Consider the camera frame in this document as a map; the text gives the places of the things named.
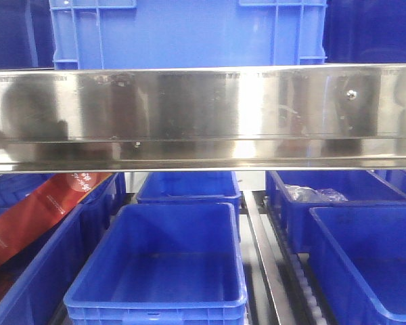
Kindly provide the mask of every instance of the empty blue bin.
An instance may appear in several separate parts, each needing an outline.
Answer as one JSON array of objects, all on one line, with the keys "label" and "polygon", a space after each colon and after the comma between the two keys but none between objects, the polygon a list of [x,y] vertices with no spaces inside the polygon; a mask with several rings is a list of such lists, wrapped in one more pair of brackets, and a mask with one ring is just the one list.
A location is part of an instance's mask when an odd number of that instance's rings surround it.
[{"label": "empty blue bin", "polygon": [[309,264],[339,325],[406,325],[406,207],[311,209]]},{"label": "empty blue bin", "polygon": [[406,63],[406,0],[328,0],[328,62]]},{"label": "empty blue bin", "polygon": [[383,177],[388,183],[391,183],[393,186],[406,194],[406,171],[391,169],[376,171],[376,173]]},{"label": "empty blue bin", "polygon": [[[280,205],[281,226],[286,229],[294,253],[307,253],[311,244],[313,207],[343,207],[348,205],[406,204],[406,194],[371,171],[272,171],[269,180],[276,191],[269,194]],[[342,202],[295,201],[286,185],[308,186],[315,190],[331,188],[347,198]]]},{"label": "empty blue bin", "polygon": [[0,0],[0,69],[52,66],[48,0]]},{"label": "empty blue bin", "polygon": [[50,0],[57,69],[320,64],[326,0]]},{"label": "empty blue bin", "polygon": [[61,223],[1,266],[15,283],[0,302],[0,325],[48,324],[124,194],[123,174],[111,176]]},{"label": "empty blue bin", "polygon": [[125,206],[64,297],[74,325],[243,325],[246,300],[228,203]]},{"label": "empty blue bin", "polygon": [[36,190],[53,174],[0,175],[0,207],[11,207]]},{"label": "empty blue bin", "polygon": [[233,171],[183,171],[150,173],[136,199],[138,203],[231,203],[239,231],[241,196]]}]

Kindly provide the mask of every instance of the storage shelf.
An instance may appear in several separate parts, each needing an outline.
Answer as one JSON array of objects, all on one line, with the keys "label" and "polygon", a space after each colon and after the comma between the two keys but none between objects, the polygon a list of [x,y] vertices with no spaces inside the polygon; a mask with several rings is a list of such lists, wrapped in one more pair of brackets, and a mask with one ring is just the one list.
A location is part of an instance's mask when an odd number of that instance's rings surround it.
[{"label": "storage shelf", "polygon": [[0,173],[406,168],[406,64],[0,72]]}]

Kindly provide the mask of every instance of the screw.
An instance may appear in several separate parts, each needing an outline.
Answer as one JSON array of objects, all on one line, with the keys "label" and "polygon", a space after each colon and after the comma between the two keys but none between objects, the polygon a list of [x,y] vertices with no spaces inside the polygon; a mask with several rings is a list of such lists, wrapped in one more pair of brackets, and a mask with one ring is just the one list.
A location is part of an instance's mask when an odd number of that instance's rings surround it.
[{"label": "screw", "polygon": [[358,93],[355,91],[355,90],[349,90],[347,93],[346,93],[346,98],[348,99],[348,100],[355,100],[356,98],[357,98],[357,96],[358,96]]}]

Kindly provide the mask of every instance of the plastic bag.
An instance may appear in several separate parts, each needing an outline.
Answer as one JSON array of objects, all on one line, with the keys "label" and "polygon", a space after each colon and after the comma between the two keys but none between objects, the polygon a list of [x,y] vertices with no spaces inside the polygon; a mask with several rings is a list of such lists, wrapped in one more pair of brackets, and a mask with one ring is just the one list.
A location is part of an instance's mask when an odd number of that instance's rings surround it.
[{"label": "plastic bag", "polygon": [[346,196],[333,188],[314,190],[307,186],[286,185],[287,191],[295,201],[299,202],[346,202]]}]

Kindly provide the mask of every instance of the red packaging bag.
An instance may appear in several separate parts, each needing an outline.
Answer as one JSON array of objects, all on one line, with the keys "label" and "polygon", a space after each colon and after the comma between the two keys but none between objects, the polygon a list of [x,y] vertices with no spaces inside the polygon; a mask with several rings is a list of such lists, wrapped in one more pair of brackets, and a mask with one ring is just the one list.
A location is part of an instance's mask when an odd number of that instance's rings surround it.
[{"label": "red packaging bag", "polygon": [[57,174],[0,215],[0,265],[62,220],[111,173]]}]

